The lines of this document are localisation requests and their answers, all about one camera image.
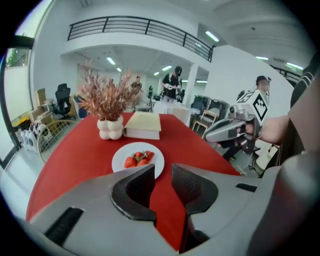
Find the white round plate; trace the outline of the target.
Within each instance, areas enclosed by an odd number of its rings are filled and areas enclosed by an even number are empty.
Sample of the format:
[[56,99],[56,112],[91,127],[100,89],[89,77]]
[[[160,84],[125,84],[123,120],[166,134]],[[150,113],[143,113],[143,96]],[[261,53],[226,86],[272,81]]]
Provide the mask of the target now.
[[154,152],[150,163],[155,165],[154,178],[157,179],[164,170],[165,158],[156,146],[146,142],[133,142],[122,146],[112,158],[112,171],[114,173],[122,171],[125,169],[124,164],[127,157],[145,150]]

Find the light wooden chair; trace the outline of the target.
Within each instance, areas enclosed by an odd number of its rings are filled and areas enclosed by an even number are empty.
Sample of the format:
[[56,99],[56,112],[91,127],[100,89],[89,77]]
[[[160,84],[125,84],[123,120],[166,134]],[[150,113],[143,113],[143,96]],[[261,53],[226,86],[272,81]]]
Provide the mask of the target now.
[[218,114],[211,110],[204,110],[200,117],[197,117],[193,123],[192,130],[197,126],[196,131],[199,130],[200,127],[204,127],[206,131],[219,117]]

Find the person's right hand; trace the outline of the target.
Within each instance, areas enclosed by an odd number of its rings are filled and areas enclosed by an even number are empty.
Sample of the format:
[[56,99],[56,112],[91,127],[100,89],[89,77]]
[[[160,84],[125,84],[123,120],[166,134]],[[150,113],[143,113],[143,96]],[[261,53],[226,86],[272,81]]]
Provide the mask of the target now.
[[255,122],[252,120],[250,122],[247,122],[245,125],[245,132],[249,135],[254,135],[255,134]]

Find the large glass window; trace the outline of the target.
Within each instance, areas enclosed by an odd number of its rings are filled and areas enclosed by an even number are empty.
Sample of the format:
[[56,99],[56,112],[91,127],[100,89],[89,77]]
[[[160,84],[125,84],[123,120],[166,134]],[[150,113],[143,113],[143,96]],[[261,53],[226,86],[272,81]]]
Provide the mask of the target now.
[[29,123],[33,109],[30,57],[34,38],[14,35],[0,54],[0,170],[5,170],[22,148],[21,126]]

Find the cardboard box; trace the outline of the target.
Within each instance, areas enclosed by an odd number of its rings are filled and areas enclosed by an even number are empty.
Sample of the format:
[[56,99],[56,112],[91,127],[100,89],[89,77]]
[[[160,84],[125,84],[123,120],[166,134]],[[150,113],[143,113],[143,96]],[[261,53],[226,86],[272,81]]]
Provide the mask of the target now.
[[51,111],[45,111],[43,107],[38,107],[28,112],[28,117],[31,124],[45,124],[48,125],[54,121],[53,113]]
[[46,90],[45,88],[38,89],[34,92],[35,106],[37,108],[43,106],[45,104],[46,98]]

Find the white clothed table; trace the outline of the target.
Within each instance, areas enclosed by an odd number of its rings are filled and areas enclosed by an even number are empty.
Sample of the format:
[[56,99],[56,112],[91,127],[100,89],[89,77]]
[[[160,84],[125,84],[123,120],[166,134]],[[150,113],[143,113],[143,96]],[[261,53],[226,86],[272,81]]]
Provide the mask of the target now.
[[185,107],[179,102],[157,101],[152,110],[156,114],[173,115],[183,122],[187,127],[190,126],[191,109]]

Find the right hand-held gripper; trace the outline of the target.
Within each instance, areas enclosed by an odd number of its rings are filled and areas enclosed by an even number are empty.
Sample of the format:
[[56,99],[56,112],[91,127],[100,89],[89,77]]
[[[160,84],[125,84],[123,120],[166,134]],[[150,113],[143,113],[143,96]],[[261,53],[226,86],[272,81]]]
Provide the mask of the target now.
[[[235,140],[236,145],[246,153],[252,153],[255,141],[261,135],[267,117],[268,104],[260,90],[246,92],[229,108],[228,117],[213,123],[203,134],[208,143]],[[254,121],[255,134],[246,133],[246,123]]]

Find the person's black shirt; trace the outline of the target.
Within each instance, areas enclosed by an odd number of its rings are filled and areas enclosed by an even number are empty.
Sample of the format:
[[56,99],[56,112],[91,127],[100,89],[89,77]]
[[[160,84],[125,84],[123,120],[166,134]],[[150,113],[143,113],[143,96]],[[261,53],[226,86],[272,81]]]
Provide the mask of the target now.
[[320,51],[316,52],[314,56],[311,58],[309,65],[303,70],[302,76],[300,77],[297,84],[295,85],[291,95],[291,100],[290,100],[291,108],[297,102],[297,100],[301,97],[303,92],[313,82],[319,70],[320,70]]

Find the person's right forearm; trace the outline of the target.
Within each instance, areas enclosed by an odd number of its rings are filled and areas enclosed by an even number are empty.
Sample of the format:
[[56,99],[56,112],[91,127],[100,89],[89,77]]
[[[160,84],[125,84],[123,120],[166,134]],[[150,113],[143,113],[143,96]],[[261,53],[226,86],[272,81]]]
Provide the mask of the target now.
[[267,117],[262,125],[259,139],[280,146],[289,125],[288,115]]

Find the black mezzanine railing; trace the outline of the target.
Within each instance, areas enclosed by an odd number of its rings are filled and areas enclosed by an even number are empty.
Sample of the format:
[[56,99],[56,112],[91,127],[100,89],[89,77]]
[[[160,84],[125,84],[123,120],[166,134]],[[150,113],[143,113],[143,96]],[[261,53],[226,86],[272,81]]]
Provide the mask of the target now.
[[211,62],[214,46],[209,46],[190,33],[154,19],[113,15],[85,19],[69,25],[67,40],[103,33],[148,35],[174,43]]

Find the black balcony railing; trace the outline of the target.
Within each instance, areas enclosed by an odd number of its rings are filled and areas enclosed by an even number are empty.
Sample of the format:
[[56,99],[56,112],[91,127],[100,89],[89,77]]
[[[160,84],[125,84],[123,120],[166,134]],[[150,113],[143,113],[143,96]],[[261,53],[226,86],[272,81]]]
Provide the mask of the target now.
[[275,69],[278,73],[280,73],[291,84],[296,84],[301,78],[301,76],[299,74],[296,74],[296,73],[294,73],[292,71],[288,71],[288,70],[276,67],[276,66],[271,65],[271,64],[270,64],[270,66],[273,69]]

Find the black office chair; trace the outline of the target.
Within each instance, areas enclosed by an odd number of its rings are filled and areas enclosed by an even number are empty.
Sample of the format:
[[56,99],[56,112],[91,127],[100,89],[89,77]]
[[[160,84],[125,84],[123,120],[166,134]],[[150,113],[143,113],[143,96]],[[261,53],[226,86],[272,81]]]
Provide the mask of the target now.
[[57,103],[55,113],[59,120],[64,119],[71,110],[70,93],[71,89],[67,87],[66,83],[58,85],[57,91],[55,92]]

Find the blue chair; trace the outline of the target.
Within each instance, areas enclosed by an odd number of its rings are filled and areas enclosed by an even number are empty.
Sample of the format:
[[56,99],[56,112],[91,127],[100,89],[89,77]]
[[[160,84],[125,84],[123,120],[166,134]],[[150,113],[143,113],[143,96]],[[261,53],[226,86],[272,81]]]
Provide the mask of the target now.
[[81,120],[84,119],[85,117],[87,117],[87,115],[88,115],[86,109],[80,106],[80,103],[82,101],[83,101],[83,98],[80,95],[75,94],[73,96],[73,103],[74,103],[74,106],[75,106],[75,110],[76,110],[77,116]]

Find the red tablecloth table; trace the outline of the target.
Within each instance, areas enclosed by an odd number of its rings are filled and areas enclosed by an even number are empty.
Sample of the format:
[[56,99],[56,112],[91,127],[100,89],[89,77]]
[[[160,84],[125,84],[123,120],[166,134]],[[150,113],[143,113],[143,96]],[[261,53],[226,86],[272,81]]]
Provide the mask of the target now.
[[[100,138],[98,119],[88,116],[59,143],[42,168],[31,192],[26,219],[81,182],[112,173],[114,154],[133,138]],[[204,170],[237,175],[229,162],[197,133],[171,114],[160,115],[160,138],[152,140],[164,156],[164,169],[156,179],[150,207],[156,212],[156,228],[178,250],[182,240],[185,208],[171,185],[172,164],[186,164]]]

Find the dried reddish plant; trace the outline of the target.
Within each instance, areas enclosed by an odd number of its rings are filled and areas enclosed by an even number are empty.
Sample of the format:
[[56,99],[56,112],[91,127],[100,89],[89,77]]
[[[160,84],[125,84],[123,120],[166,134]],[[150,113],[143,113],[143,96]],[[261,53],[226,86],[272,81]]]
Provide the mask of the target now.
[[117,121],[137,98],[139,89],[130,85],[133,73],[120,73],[119,81],[115,83],[108,74],[94,71],[90,63],[82,68],[84,82],[78,87],[81,97],[79,106],[101,121]]

